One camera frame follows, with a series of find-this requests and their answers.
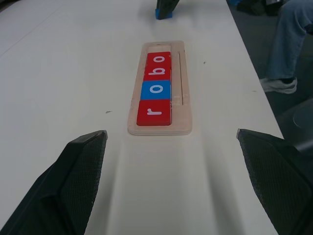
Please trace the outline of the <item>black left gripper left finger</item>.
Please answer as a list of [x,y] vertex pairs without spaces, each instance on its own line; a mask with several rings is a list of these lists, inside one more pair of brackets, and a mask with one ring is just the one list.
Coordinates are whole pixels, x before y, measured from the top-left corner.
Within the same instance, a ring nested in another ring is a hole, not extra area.
[[29,189],[2,235],[83,235],[97,196],[107,131],[69,142]]

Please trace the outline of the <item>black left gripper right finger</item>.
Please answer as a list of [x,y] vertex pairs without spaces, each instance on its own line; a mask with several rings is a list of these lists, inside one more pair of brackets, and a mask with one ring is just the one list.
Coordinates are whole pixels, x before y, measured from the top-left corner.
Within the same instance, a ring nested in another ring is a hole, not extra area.
[[286,140],[239,129],[252,187],[280,235],[313,233],[313,159]]

